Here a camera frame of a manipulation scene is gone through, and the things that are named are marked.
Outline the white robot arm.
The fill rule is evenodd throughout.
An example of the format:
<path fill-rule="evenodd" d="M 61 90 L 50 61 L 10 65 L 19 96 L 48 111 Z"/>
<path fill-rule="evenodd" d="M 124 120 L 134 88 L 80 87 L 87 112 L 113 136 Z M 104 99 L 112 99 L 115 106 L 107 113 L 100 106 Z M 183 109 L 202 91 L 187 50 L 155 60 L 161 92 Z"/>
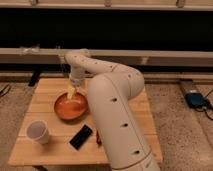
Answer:
<path fill-rule="evenodd" d="M 74 86 L 89 81 L 87 99 L 112 171 L 161 171 L 128 101 L 144 88 L 140 71 L 119 63 L 93 59 L 86 49 L 65 55 Z"/>

